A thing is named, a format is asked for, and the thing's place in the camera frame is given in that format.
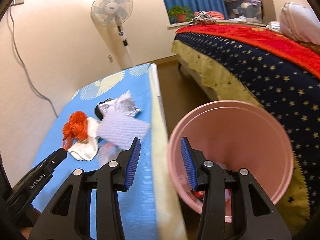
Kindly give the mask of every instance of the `bed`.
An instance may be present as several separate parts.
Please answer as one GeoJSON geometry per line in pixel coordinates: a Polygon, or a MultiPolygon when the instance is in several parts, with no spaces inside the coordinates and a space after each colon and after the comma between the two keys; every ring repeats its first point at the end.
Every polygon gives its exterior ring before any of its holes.
{"type": "Polygon", "coordinates": [[[172,52],[212,101],[252,103],[286,129],[294,173],[277,208],[298,233],[320,201],[319,55],[280,33],[241,24],[181,28],[172,52]]]}
{"type": "MultiPolygon", "coordinates": [[[[176,239],[185,240],[186,231],[178,197],[173,190],[166,161],[167,130],[155,64],[144,64],[96,81],[76,91],[44,139],[34,160],[36,165],[61,147],[62,127],[71,113],[83,111],[96,117],[95,106],[107,98],[117,98],[130,90],[137,107],[142,109],[138,119],[149,122],[151,128],[142,141],[141,154],[132,187],[119,192],[119,206],[127,240],[176,239]]],[[[53,178],[34,200],[35,208],[42,211],[69,174],[77,168],[96,170],[99,163],[77,161],[70,154],[55,169],[53,178]]],[[[95,192],[91,199],[91,237],[96,239],[95,192]]]]}

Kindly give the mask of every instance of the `red blanket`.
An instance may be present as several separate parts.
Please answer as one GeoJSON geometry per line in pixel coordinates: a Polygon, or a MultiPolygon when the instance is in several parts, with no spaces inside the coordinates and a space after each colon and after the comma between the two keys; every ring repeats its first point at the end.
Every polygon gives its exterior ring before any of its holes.
{"type": "Polygon", "coordinates": [[[289,60],[320,79],[320,55],[286,36],[268,29],[240,24],[195,25],[177,33],[201,33],[240,41],[289,60]]]}

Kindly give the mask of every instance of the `folded clothes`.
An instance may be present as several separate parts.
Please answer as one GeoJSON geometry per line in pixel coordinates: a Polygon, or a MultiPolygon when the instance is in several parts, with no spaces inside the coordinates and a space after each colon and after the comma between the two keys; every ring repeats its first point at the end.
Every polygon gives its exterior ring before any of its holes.
{"type": "Polygon", "coordinates": [[[114,100],[108,100],[99,104],[98,108],[103,116],[105,116],[108,111],[118,111],[124,115],[134,117],[141,111],[141,109],[136,107],[129,90],[114,100]]]}
{"type": "Polygon", "coordinates": [[[207,14],[209,14],[212,17],[215,17],[217,20],[224,20],[224,16],[222,13],[217,12],[217,11],[208,11],[205,12],[207,14]]]}
{"type": "Polygon", "coordinates": [[[78,161],[91,161],[97,154],[97,128],[99,122],[92,117],[87,118],[88,123],[88,138],[86,141],[77,141],[72,145],[68,152],[78,161]]]}
{"type": "Polygon", "coordinates": [[[216,20],[220,20],[220,19],[213,17],[204,11],[200,11],[188,24],[189,25],[214,24],[216,20]]]}
{"type": "Polygon", "coordinates": [[[132,141],[138,137],[141,141],[147,134],[150,124],[118,111],[107,111],[97,129],[97,135],[112,142],[120,149],[130,149],[132,141]]]}

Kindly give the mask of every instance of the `human hand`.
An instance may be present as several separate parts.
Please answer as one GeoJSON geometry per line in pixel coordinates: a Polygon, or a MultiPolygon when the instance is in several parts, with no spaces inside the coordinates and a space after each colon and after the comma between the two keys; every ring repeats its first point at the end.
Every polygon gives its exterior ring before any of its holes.
{"type": "MultiPolygon", "coordinates": [[[[41,215],[41,212],[37,209],[35,209],[35,214],[36,214],[36,219],[38,219],[41,215]]],[[[28,240],[30,233],[31,233],[32,227],[27,227],[27,228],[21,228],[20,233],[28,240]]]]}

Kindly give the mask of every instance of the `standing fan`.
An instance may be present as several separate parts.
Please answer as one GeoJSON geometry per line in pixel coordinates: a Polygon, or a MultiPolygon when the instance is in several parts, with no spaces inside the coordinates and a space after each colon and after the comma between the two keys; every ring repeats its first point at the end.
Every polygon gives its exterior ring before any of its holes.
{"type": "Polygon", "coordinates": [[[119,36],[128,52],[130,63],[134,66],[128,48],[127,35],[122,24],[130,17],[133,10],[132,0],[95,0],[91,7],[92,20],[104,27],[117,27],[119,36]]]}

